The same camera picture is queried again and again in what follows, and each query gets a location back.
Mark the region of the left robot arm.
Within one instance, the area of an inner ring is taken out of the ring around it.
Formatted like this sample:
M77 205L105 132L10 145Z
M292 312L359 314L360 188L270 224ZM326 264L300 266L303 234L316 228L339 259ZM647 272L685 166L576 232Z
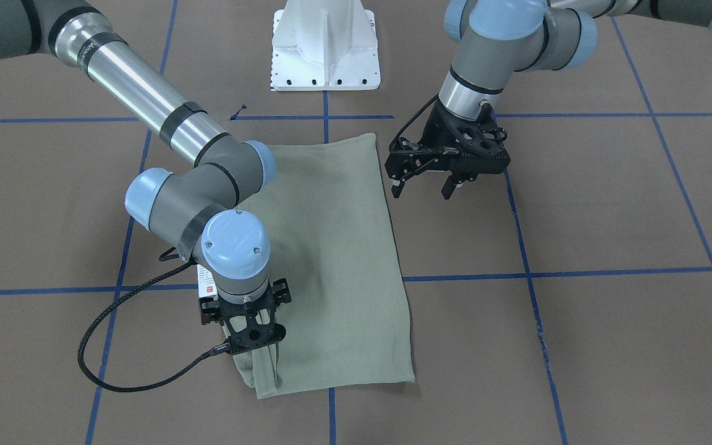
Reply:
M392 195L427 171L446 172L441 194L500 175L511 156L494 108L512 74L579 67L595 51L596 20L632 14L712 29L712 1L452 1L444 30L458 43L417 143L398 133L384 168Z

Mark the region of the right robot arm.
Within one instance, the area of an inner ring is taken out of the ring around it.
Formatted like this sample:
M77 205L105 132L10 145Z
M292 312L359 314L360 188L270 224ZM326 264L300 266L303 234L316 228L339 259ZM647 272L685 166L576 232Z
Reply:
M273 1L97 1L115 31L240 138L268 91ZM0 360L73 362L111 302L172 267L125 211L142 170L187 165L76 68L0 60Z

